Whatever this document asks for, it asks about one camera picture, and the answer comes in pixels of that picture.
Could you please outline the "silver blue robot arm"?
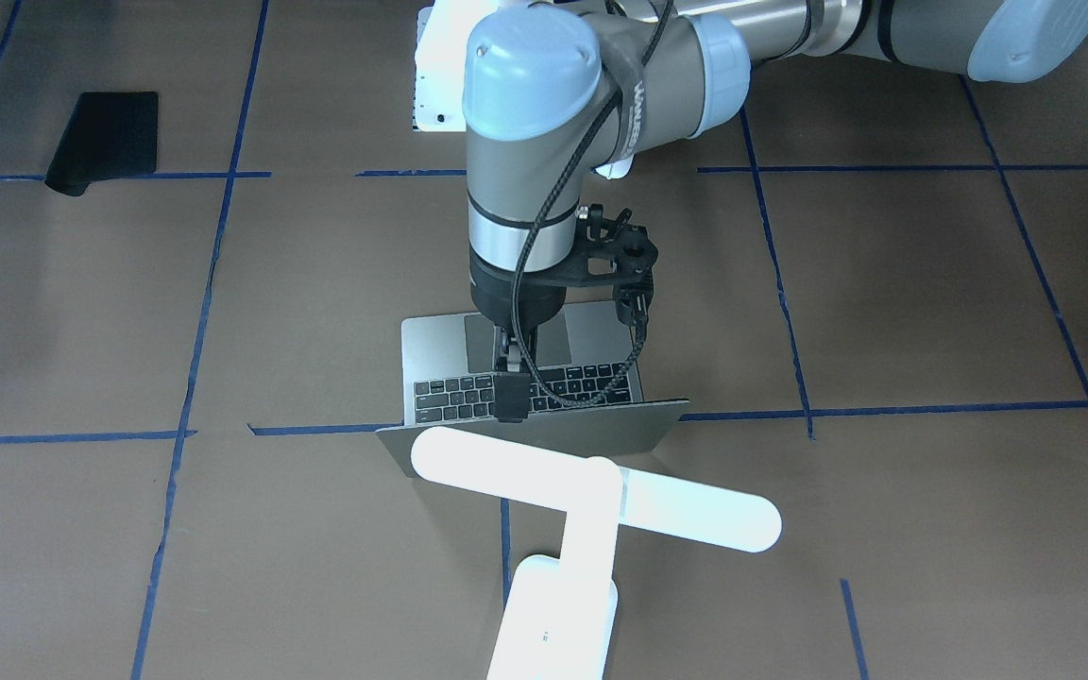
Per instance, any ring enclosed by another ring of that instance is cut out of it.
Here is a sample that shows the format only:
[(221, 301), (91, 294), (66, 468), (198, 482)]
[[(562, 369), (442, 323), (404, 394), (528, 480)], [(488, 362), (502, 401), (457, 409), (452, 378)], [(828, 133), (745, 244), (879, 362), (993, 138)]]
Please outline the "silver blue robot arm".
[[(533, 1), (500, 8), (467, 36), (470, 290), (495, 327), (493, 374), (417, 420), (629, 400), (648, 334), (656, 250), (630, 212), (579, 214), (584, 177), (698, 137), (744, 104), (753, 67), (791, 55), (863, 55), (1025, 83), (1088, 36), (1088, 1)], [(537, 327), (571, 288), (610, 287), (632, 347), (591, 378), (548, 378)]]

